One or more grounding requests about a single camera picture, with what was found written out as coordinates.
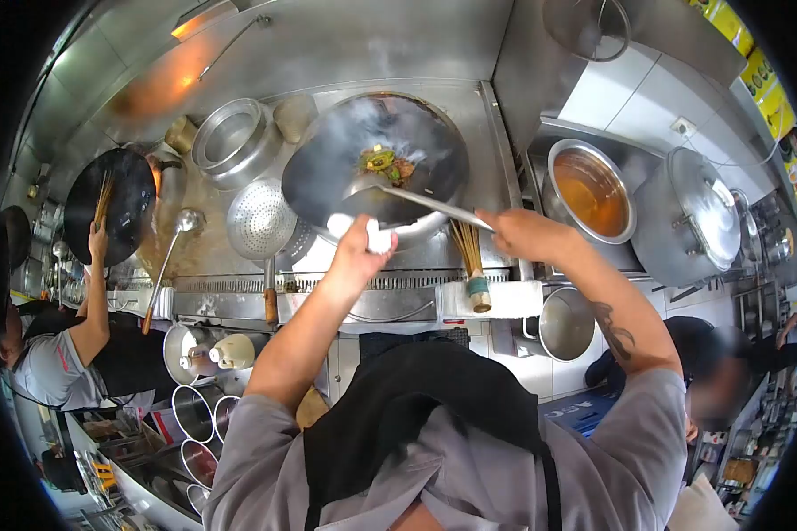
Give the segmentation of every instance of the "metal lid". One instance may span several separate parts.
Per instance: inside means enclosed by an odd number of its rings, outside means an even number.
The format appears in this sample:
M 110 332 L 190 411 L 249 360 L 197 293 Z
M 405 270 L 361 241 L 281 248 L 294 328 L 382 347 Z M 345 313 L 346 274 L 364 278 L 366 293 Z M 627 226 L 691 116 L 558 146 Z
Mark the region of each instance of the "metal lid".
M 669 180 L 702 252 L 726 271 L 738 256 L 741 229 L 735 200 L 720 173 L 696 151 L 675 148 L 667 155 Z

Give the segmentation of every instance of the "forearm tattoo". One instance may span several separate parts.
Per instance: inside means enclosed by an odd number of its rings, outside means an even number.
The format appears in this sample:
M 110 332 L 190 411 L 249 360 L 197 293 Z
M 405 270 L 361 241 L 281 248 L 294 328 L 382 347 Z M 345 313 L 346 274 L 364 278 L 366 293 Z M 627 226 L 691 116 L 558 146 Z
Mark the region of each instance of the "forearm tattoo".
M 596 323 L 599 324 L 599 330 L 602 331 L 605 339 L 608 341 L 608 346 L 611 352 L 619 359 L 629 361 L 631 359 L 631 352 L 629 352 L 623 342 L 620 340 L 626 339 L 631 348 L 635 347 L 635 337 L 625 328 L 614 326 L 614 321 L 611 319 L 611 313 L 614 308 L 606 303 L 593 303 L 593 314 L 596 316 Z

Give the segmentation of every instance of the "wooden handle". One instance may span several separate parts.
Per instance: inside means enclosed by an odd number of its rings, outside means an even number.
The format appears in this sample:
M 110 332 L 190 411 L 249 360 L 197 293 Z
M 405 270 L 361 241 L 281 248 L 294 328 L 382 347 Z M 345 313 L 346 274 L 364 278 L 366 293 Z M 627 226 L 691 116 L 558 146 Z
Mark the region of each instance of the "wooden handle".
M 269 288 L 263 292 L 263 300 L 266 303 L 266 324 L 274 328 L 278 325 L 278 293 Z
M 144 323 L 142 323 L 142 334 L 147 335 L 150 331 L 150 318 L 154 316 L 153 304 L 148 306 L 148 311 L 144 314 Z

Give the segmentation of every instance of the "wok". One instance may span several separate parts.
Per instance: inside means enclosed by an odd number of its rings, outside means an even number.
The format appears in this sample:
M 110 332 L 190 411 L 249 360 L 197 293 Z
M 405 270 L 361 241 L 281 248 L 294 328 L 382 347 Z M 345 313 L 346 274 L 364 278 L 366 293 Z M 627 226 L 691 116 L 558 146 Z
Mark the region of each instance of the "wok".
M 116 148 L 91 161 L 74 181 L 65 200 L 64 239 L 80 262 L 92 263 L 88 228 L 107 170 L 113 173 L 114 180 L 106 215 L 109 247 L 104 267 L 124 262 L 138 249 L 145 224 L 149 223 L 156 205 L 154 176 L 143 156 Z
M 343 212 L 377 218 L 383 228 L 396 228 L 400 241 L 430 237 L 445 223 L 444 214 L 378 189 L 347 197 L 349 186 L 360 178 L 361 152 L 377 144 L 414 164 L 407 190 L 452 205 L 460 200 L 469 156 L 455 124 L 413 96 L 368 92 L 341 101 L 304 133 L 282 181 L 292 210 L 323 234 L 329 216 Z

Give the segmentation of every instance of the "gray shirt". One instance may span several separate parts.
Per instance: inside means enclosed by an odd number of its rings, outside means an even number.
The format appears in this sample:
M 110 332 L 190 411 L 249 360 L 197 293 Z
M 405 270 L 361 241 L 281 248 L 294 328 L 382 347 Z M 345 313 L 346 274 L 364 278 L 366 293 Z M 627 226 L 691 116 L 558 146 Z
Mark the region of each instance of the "gray shirt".
M 64 411 L 100 406 L 106 392 L 104 381 L 94 366 L 83 367 L 68 331 L 37 335 L 27 346 L 30 352 L 14 371 L 16 386 L 43 404 L 62 405 Z M 154 392 L 116 400 L 119 404 L 129 400 L 129 407 L 149 409 Z
M 685 386 L 671 370 L 629 378 L 589 439 L 538 415 L 555 458 L 564 529 L 664 529 L 681 484 Z M 212 530 L 302 529 L 308 508 L 295 419 L 263 396 L 234 410 L 213 492 Z M 371 487 L 326 505 L 319 529 L 387 529 L 419 498 L 445 529 L 546 529 L 546 485 L 533 456 L 435 409 L 403 461 L 384 462 Z

